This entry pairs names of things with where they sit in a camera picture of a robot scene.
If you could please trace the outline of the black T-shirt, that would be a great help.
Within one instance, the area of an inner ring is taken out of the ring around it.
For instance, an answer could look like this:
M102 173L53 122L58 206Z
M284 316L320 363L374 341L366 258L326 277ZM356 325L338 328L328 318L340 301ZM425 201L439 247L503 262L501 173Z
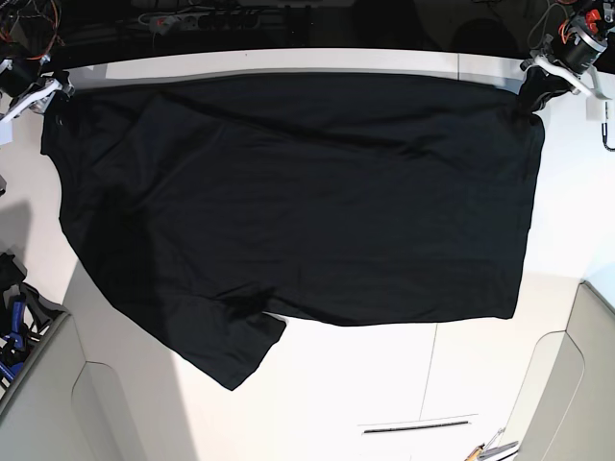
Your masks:
M280 73L61 97L41 152L107 301L234 390L285 317L510 319L545 137L488 85Z

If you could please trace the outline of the blue and black clamps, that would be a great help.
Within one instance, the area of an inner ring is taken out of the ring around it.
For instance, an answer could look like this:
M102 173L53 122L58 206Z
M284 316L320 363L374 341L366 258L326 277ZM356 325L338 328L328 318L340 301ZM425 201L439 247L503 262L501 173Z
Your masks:
M1 390L15 382L47 329L65 309L25 281L26 271L10 253L1 254Z

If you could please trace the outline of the grey divider panel left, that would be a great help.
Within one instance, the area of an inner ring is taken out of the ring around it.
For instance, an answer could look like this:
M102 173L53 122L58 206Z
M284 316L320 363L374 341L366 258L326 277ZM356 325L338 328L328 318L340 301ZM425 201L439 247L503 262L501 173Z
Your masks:
M115 370L86 360L63 313L1 398L3 460L145 460Z

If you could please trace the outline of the grey divider panel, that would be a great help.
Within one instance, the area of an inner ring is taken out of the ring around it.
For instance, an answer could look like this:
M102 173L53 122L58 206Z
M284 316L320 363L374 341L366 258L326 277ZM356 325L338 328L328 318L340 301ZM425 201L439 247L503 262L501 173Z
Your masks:
M63 313L1 398L3 460L145 460L115 370L86 360Z
M614 307L590 282L536 344L502 442L515 460L614 458Z

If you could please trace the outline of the grey divider panel right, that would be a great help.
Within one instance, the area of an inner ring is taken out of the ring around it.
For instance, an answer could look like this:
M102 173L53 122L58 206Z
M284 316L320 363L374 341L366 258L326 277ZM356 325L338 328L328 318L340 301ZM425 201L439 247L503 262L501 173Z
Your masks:
M614 307L590 282L536 344L502 442L515 460L614 458Z

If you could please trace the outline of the black table slot strip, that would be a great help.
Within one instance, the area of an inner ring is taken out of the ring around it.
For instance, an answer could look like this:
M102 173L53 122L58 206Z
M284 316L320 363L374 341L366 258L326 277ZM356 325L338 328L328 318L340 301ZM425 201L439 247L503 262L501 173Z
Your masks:
M414 425L414 426L399 426L399 427L387 427L387 428L373 428L366 429L362 433L363 434L380 434L380 433L393 433L393 432L408 432L415 430L427 430L427 429L437 429L437 428L445 428L445 427L454 427L460 425L468 425L469 421L457 421L457 422L449 422L449 423L440 423L440 424L432 424L432 425Z

